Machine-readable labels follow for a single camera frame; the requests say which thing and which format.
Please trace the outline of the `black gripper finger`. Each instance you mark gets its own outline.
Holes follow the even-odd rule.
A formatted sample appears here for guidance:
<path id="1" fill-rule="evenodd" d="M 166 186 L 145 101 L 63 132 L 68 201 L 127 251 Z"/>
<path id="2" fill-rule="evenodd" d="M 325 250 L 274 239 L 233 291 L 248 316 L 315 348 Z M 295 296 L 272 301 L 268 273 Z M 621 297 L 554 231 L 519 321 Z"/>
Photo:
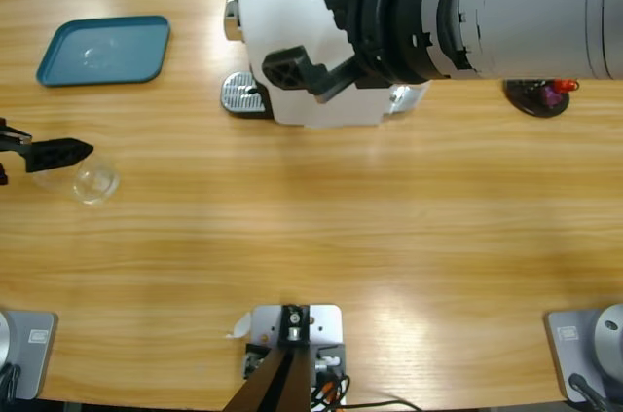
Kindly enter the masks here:
<path id="1" fill-rule="evenodd" d="M 361 0 L 324 0 L 324 3 L 332 12 L 337 28 L 347 34 L 350 42 L 357 42 Z"/>
<path id="2" fill-rule="evenodd" d="M 368 77 L 354 56 L 328 69 L 323 63 L 313 63 L 304 46 L 269 53 L 262 62 L 262 72 L 274 86 L 305 91 L 321 104 Z"/>
<path id="3" fill-rule="evenodd" d="M 75 138 L 33 142 L 23 152 L 25 171 L 35 173 L 74 166 L 93 152 L 93 146 Z"/>

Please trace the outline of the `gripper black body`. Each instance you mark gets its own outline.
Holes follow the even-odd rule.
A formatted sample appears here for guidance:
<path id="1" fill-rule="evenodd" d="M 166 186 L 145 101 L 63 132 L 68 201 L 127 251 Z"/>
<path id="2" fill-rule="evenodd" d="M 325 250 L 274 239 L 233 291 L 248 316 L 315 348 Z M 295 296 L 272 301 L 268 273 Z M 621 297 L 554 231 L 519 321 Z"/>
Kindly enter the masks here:
<path id="1" fill-rule="evenodd" d="M 24 160 L 25 171 L 32 173 L 31 167 L 32 135 L 10 127 L 5 118 L 1 118 L 1 152 L 18 154 Z"/>
<path id="2" fill-rule="evenodd" d="M 422 28 L 422 0 L 356 0 L 355 57 L 374 78 L 391 84 L 436 79 Z"/>

